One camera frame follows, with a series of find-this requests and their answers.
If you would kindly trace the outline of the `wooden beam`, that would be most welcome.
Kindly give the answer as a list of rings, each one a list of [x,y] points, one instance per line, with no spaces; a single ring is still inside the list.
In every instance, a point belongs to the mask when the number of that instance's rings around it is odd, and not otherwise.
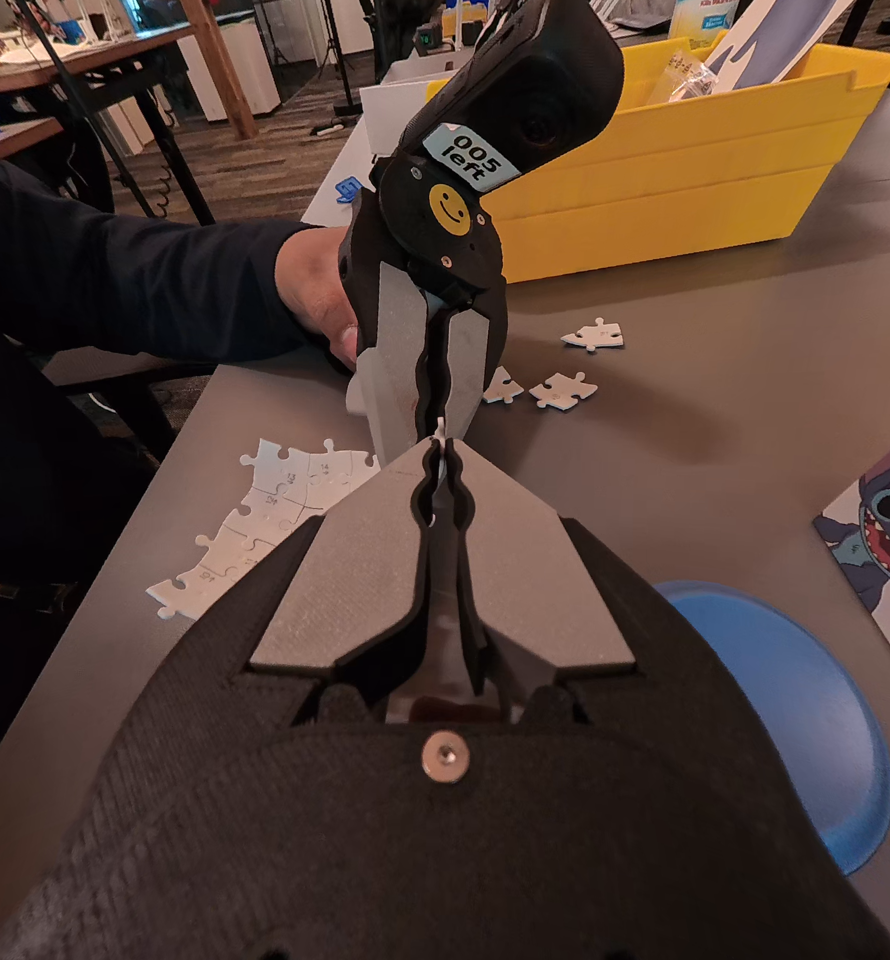
[[[231,56],[212,12],[211,3],[209,1],[181,1],[180,3],[194,32],[235,139],[242,141],[257,138],[259,130],[254,115],[244,96]]]

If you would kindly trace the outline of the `blue round plastic stand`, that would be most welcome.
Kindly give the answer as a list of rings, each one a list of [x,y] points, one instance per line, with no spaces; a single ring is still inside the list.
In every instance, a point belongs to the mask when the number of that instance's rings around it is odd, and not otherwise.
[[[812,633],[753,595],[684,580],[656,590],[736,679],[835,863],[855,873],[890,829],[890,752],[852,676]]]

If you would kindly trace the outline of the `background wooden table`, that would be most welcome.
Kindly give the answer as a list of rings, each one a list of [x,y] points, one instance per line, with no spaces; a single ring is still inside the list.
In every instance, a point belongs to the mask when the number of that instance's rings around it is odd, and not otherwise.
[[[155,218],[99,115],[103,109],[135,99],[196,221],[203,226],[213,224],[211,210],[151,95],[153,88],[169,77],[187,73],[178,41],[192,36],[193,28],[183,24],[146,30],[103,45],[87,45],[67,58],[58,56],[40,27],[34,30],[43,42],[45,61],[0,67],[0,96],[24,97],[44,116],[57,120],[63,130],[88,124],[115,164],[118,179],[144,214]]]

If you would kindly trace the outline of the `blue white printed card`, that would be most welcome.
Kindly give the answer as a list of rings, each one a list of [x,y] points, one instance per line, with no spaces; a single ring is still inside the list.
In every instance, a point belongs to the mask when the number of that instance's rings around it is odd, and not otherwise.
[[[783,79],[851,1],[754,1],[706,59],[713,94]]]

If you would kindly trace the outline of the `white cardboard box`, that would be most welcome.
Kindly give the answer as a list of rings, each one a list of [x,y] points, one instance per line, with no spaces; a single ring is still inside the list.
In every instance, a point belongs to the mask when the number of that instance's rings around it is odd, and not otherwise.
[[[323,227],[347,226],[352,208],[339,202],[336,186],[350,177],[369,186],[374,158],[387,157],[396,148],[411,118],[427,101],[427,89],[450,79],[474,54],[471,49],[419,56],[390,66],[381,83],[359,90],[363,114],[325,175],[302,221]]]

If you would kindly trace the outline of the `clear plastic bag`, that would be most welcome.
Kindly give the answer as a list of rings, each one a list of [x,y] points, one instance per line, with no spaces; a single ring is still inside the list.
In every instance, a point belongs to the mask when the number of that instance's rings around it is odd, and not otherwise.
[[[705,97],[712,94],[718,77],[702,60],[687,50],[673,53],[646,102],[663,105]]]

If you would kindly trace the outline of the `single pointed white puzzle piece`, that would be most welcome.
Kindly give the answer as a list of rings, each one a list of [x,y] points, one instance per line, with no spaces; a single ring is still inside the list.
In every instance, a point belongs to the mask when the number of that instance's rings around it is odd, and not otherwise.
[[[623,349],[625,346],[620,325],[606,322],[602,317],[597,317],[592,325],[563,335],[560,340],[567,346],[584,349],[589,354],[603,349]]]

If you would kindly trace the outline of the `white assembled puzzle ball section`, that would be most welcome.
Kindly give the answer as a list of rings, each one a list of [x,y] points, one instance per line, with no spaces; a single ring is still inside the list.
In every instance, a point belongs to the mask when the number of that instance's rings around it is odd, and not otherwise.
[[[255,455],[240,457],[253,471],[251,487],[212,537],[196,538],[204,549],[199,563],[147,588],[160,606],[159,618],[200,618],[303,522],[324,514],[380,471],[374,454],[337,450],[329,438],[322,452],[290,448],[283,457],[282,451],[262,438]]]

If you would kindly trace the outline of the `person's left hand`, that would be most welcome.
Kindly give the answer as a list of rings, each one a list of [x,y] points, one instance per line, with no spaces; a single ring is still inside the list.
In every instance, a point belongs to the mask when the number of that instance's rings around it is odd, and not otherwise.
[[[345,226],[300,230],[281,246],[274,281],[284,306],[308,332],[324,336],[331,353],[354,370],[358,324],[339,275]]]

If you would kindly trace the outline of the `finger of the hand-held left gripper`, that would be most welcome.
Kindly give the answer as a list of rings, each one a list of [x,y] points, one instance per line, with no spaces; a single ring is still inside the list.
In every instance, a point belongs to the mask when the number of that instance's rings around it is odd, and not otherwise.
[[[464,438],[484,392],[489,321],[469,309],[449,319],[446,349],[448,389],[444,436]]]
[[[430,433],[427,426],[428,306],[405,270],[345,262],[345,290],[358,320],[356,377],[376,455],[386,467]]]

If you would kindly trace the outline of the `person's left forearm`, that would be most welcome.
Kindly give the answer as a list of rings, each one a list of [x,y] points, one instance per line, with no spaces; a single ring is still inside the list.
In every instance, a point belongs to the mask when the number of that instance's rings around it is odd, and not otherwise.
[[[107,214],[0,162],[0,334],[44,352],[86,346],[176,361],[287,353],[304,336],[274,265],[306,229]]]

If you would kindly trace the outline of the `yellow plastic bin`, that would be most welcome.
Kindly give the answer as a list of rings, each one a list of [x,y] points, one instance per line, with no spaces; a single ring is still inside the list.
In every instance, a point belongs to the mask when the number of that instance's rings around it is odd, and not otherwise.
[[[890,83],[890,53],[819,43],[780,82],[648,104],[683,45],[625,47],[606,130],[482,198],[508,283],[787,237]]]

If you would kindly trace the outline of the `wipes canister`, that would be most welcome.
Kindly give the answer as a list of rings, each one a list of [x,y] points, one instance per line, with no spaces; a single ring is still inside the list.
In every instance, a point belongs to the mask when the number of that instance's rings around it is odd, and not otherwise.
[[[685,39],[692,49],[712,44],[734,24],[739,1],[676,1],[668,37]]]

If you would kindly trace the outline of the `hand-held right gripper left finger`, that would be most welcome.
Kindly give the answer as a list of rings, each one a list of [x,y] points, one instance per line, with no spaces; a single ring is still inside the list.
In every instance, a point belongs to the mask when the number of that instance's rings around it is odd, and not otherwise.
[[[324,515],[250,659],[357,689],[373,706],[427,646],[431,501],[442,448],[424,438]]]

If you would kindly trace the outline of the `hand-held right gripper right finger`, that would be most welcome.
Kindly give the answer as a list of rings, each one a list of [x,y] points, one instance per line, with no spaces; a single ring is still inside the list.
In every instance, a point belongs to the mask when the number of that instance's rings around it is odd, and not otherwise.
[[[462,440],[445,447],[458,532],[456,597],[473,690],[505,696],[636,660],[556,510]]]

